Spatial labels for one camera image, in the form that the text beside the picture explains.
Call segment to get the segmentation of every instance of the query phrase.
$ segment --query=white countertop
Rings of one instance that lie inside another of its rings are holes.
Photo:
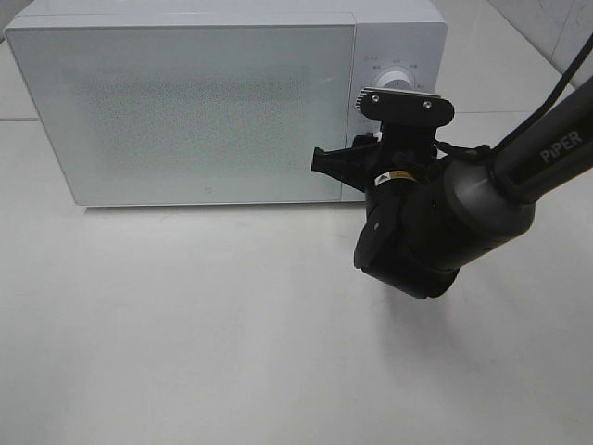
[[[437,3],[439,137],[496,143],[558,73],[486,2]],[[416,300],[352,266],[358,204],[74,206],[11,64],[1,44],[3,445],[590,442],[593,174]]]

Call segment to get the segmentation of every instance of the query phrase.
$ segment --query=white microwave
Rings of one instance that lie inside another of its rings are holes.
[[[357,200],[315,146],[378,131],[360,90],[433,92],[430,0],[35,0],[5,29],[84,206]]]

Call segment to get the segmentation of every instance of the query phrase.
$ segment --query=black cable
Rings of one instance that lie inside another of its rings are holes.
[[[498,152],[503,150],[511,141],[516,139],[525,130],[527,130],[534,123],[539,121],[549,111],[549,109],[552,108],[552,106],[556,103],[556,101],[562,94],[562,91],[564,91],[564,88],[566,88],[568,82],[571,81],[576,71],[581,67],[581,65],[591,52],[591,49],[593,49],[593,33],[585,42],[581,50],[578,52],[573,62],[569,65],[564,74],[560,77],[560,80],[558,81],[558,83],[556,83],[556,86],[549,94],[545,102],[536,111],[534,111],[534,113],[531,116],[529,116],[525,121],[523,121],[521,125],[515,128],[509,134],[507,134],[504,137],[504,139],[502,139],[502,141],[500,141],[494,148],[492,148],[492,150],[490,150],[487,153],[488,158],[496,155]]]

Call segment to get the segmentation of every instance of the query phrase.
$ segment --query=microwave dial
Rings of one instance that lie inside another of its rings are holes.
[[[413,90],[414,78],[403,67],[391,67],[377,77],[374,86],[377,88],[391,88],[396,90]]]

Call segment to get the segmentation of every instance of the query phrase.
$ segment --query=robotic arm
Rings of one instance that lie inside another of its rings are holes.
[[[365,194],[354,265],[413,297],[438,297],[461,266],[526,232],[544,194],[593,167],[593,78],[545,114],[591,46],[593,36],[547,102],[494,149],[436,141],[454,115],[438,95],[362,90],[357,108],[381,121],[381,140],[315,148],[311,165]]]

